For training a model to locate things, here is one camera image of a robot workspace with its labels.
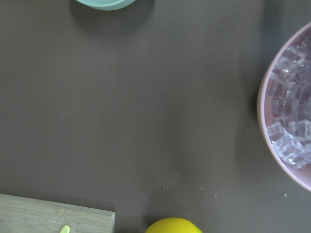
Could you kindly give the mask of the yellow lemon upper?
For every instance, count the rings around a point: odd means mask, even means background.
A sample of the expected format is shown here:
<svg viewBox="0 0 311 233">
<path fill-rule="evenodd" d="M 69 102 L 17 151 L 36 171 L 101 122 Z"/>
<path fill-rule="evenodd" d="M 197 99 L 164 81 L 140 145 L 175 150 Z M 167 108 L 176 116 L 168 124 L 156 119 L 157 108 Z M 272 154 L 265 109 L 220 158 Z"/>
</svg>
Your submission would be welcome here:
<svg viewBox="0 0 311 233">
<path fill-rule="evenodd" d="M 191 221 L 178 218 L 178 217 L 169 217 L 156 221 L 150 225 L 146 233 L 202 233 L 196 225 Z"/>
</svg>

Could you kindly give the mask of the mint green bowl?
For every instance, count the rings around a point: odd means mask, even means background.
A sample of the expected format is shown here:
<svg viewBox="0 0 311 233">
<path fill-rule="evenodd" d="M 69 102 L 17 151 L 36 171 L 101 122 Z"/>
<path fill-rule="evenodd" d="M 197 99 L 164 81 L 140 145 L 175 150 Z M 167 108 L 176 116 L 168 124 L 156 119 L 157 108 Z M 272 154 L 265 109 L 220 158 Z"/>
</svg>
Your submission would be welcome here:
<svg viewBox="0 0 311 233">
<path fill-rule="evenodd" d="M 135 0 L 77 0 L 90 8 L 104 11 L 119 10 L 129 6 Z"/>
</svg>

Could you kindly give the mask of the clear plastic ice cubes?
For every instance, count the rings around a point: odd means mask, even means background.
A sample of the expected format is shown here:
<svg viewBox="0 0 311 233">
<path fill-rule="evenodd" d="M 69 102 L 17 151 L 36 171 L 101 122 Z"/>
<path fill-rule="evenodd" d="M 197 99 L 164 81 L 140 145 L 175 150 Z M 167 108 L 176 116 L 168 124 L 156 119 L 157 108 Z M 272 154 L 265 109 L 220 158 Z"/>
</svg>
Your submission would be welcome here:
<svg viewBox="0 0 311 233">
<path fill-rule="evenodd" d="M 269 78 L 273 121 L 267 133 L 277 156 L 293 169 L 311 162 L 311 36 L 289 45 Z"/>
</svg>

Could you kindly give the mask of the yellow-green knife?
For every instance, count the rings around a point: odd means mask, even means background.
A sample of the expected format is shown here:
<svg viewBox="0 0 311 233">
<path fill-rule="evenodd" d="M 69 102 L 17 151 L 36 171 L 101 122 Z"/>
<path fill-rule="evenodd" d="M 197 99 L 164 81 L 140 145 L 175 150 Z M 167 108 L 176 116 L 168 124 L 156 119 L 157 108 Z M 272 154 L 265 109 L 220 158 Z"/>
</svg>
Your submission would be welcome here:
<svg viewBox="0 0 311 233">
<path fill-rule="evenodd" d="M 63 226 L 59 233 L 70 233 L 70 227 L 68 225 Z"/>
</svg>

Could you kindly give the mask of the pink bowl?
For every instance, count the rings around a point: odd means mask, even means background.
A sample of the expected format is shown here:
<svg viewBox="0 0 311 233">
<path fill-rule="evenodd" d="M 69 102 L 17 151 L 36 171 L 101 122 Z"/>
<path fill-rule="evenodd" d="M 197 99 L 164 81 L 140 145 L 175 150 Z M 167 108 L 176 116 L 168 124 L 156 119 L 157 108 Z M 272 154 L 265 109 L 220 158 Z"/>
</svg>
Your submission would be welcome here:
<svg viewBox="0 0 311 233">
<path fill-rule="evenodd" d="M 297 32 L 295 32 L 283 46 L 279 49 L 279 51 L 275 54 L 272 62 L 269 64 L 262 81 L 260 83 L 258 97 L 257 97 L 257 118 L 258 124 L 260 128 L 260 132 L 264 139 L 266 146 L 268 147 L 271 155 L 274 157 L 274 160 L 278 163 L 278 165 L 282 168 L 282 170 L 291 177 L 296 183 L 305 188 L 306 190 L 311 190 L 311 166 L 308 165 L 299 170 L 295 170 L 283 163 L 276 152 L 274 151 L 270 139 L 268 137 L 268 133 L 266 130 L 266 125 L 272 123 L 273 115 L 271 113 L 271 102 L 272 97 L 268 95 L 268 89 L 270 89 L 270 81 L 269 77 L 272 74 L 273 68 L 280 58 L 281 54 L 285 51 L 285 49 L 289 45 L 299 44 L 303 38 L 311 33 L 311 24 L 307 23 Z"/>
</svg>

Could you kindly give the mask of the bamboo cutting board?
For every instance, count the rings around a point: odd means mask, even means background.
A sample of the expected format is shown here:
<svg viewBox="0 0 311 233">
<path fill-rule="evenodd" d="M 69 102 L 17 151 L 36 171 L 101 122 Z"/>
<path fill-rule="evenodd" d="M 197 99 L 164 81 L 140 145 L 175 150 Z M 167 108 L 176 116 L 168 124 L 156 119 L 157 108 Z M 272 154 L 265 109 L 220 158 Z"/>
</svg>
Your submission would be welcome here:
<svg viewBox="0 0 311 233">
<path fill-rule="evenodd" d="M 2 233 L 113 233 L 115 213 L 45 200 L 0 195 Z"/>
</svg>

